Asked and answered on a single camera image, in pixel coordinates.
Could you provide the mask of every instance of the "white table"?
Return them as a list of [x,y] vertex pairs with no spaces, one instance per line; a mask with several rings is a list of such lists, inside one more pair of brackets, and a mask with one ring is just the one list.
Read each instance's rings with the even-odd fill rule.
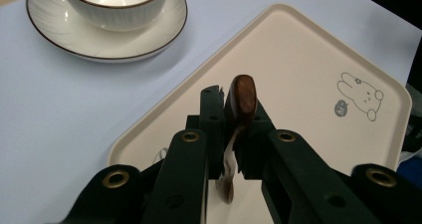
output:
[[184,31],[130,64],[82,60],[0,7],[0,223],[59,222],[112,143],[273,3],[287,3],[405,85],[422,32],[369,0],[187,0]]

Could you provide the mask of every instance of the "cartoon rabbit drawing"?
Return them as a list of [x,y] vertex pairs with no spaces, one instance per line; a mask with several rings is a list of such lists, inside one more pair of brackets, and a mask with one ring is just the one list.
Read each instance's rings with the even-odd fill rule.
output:
[[341,81],[337,83],[337,87],[345,97],[353,101],[358,109],[366,113],[369,120],[376,120],[376,114],[384,98],[382,91],[349,73],[341,74]]

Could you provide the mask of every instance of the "black plastic part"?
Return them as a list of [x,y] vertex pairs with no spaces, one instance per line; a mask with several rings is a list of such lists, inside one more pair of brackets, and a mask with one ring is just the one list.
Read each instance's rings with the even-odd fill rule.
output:
[[207,133],[209,178],[218,179],[224,157],[224,94],[218,86],[202,90],[199,129]]
[[172,139],[142,224],[205,223],[208,193],[207,137],[185,129]]
[[199,115],[188,115],[185,128],[199,129]]
[[242,171],[245,179],[262,179],[267,161],[263,142],[267,140],[268,132],[274,129],[270,117],[258,102],[255,119],[235,150],[239,171]]
[[97,173],[81,192],[61,224],[126,224],[139,222],[162,161],[142,172],[113,165]]
[[275,223],[380,223],[299,134],[271,131],[266,153],[262,191]]
[[422,223],[422,191],[396,172],[362,164],[353,168],[350,183],[383,223]]

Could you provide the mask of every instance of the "white tray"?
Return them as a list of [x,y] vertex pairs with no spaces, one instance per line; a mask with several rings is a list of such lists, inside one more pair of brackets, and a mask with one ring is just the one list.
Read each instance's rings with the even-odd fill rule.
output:
[[[300,133],[332,168],[346,174],[361,163],[396,169],[411,109],[407,91],[282,4],[265,10],[123,134],[108,164],[140,170],[151,165],[184,129],[186,117],[199,114],[200,91],[219,85],[227,93],[240,74],[254,78],[276,128]],[[245,181],[240,174],[234,181],[230,206],[220,201],[210,182],[208,223],[272,223],[260,182]]]

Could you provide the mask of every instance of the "plate rim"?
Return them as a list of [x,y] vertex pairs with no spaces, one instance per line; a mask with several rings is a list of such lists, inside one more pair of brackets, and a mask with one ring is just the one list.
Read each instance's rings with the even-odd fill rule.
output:
[[44,34],[44,32],[36,25],[34,18],[31,15],[30,12],[30,7],[29,7],[29,0],[26,0],[25,2],[25,8],[26,8],[26,12],[28,15],[28,18],[30,19],[33,27],[38,31],[38,33],[44,37],[47,41],[49,41],[51,44],[53,44],[55,47],[60,48],[61,50],[64,50],[72,55],[75,55],[77,57],[89,60],[89,61],[95,61],[95,62],[103,62],[103,63],[115,63],[115,62],[134,62],[134,61],[139,61],[139,60],[143,60],[146,58],[149,58],[151,56],[154,56],[155,54],[158,54],[160,52],[162,52],[167,46],[169,46],[179,35],[180,33],[183,31],[184,27],[186,26],[186,22],[187,22],[187,17],[188,17],[188,6],[187,6],[187,2],[186,0],[182,0],[184,3],[184,7],[186,10],[185,16],[184,16],[184,21],[182,26],[180,27],[179,31],[175,34],[174,37],[172,37],[171,39],[169,39],[164,45],[156,47],[154,49],[152,49],[151,51],[145,52],[145,53],[141,53],[141,54],[137,54],[134,56],[124,56],[124,57],[98,57],[98,56],[92,56],[92,55],[87,55],[84,53],[79,53],[79,52],[75,52],[69,48],[66,48],[60,44],[58,44],[57,42],[55,42],[54,40],[52,40],[51,38],[49,38],[46,34]]

